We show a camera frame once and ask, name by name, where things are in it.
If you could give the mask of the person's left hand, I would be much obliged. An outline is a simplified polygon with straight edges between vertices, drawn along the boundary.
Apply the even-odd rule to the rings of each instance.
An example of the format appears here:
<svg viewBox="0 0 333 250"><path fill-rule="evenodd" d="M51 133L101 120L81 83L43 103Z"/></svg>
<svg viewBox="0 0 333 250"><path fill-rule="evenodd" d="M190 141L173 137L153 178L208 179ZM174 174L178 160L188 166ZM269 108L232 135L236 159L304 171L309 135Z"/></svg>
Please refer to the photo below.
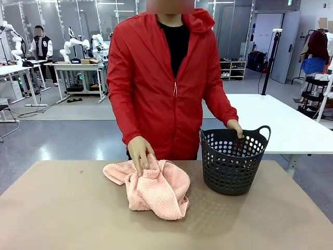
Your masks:
<svg viewBox="0 0 333 250"><path fill-rule="evenodd" d="M242 128L241 128L241 126L240 126L240 124L238 123L237 120L235 120L235 119L230 119L230 120L227 122L226 127L227 127L228 129L230 129L230 130L234 130L234 131L236 131L236 133L237 133L237 137L238 137L239 139L242 139L242 138L243 138L243 130L242 130Z"/></svg>

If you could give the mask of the person's right hand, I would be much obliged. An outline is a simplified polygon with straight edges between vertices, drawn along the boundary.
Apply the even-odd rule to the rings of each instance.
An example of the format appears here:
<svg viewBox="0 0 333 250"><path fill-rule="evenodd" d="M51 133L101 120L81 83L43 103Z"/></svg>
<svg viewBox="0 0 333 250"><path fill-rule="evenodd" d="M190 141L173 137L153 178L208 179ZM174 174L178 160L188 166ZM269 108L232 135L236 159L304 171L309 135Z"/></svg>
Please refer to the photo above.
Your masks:
<svg viewBox="0 0 333 250"><path fill-rule="evenodd" d="M149 168L147 154L155 155L149 142L142 136L131 139L127 145L128 152L140 177L144 169Z"/></svg>

